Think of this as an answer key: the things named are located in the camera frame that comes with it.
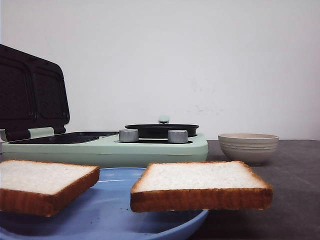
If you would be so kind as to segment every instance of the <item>round black pan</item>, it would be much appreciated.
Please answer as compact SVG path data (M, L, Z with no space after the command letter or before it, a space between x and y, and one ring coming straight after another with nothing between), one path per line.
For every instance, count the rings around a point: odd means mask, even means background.
M198 125L191 124L136 124L126 125L126 129L138 129L139 138L167 139L169 130L187 130L188 137L197 135Z

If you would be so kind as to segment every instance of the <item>pan lid handle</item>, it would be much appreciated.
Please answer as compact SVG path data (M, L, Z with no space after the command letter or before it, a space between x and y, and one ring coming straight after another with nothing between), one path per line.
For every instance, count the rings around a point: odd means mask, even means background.
M169 123L169 120L170 120L170 117L167 116L167 115L161 115L159 117L159 124L168 124Z

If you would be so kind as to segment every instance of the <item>black lid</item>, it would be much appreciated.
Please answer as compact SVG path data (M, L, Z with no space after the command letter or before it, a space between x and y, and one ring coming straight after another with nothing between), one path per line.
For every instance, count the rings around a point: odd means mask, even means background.
M61 68L0 44L0 129L8 141L30 138L28 129L66 132L70 120Z
M188 137L197 135L198 125L192 124L136 124L127 125L126 129L138 129L139 138L142 139L167 139L169 130L187 130Z

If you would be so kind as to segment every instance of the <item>bread slice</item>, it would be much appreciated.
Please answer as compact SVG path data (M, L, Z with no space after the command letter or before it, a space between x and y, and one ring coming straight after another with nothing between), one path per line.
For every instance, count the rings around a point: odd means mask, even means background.
M265 209L273 188L241 161L150 163L132 186L133 212Z
M99 167L11 159L0 163L0 210L50 217L99 179Z

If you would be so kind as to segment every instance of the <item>mint green sandwich maker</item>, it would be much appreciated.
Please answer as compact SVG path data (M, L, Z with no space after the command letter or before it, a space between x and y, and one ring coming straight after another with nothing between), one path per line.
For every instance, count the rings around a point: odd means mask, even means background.
M5 160L111 167L200 162L208 143L198 125L127 125L122 130L66 133L69 106L61 68L0 44L0 136Z

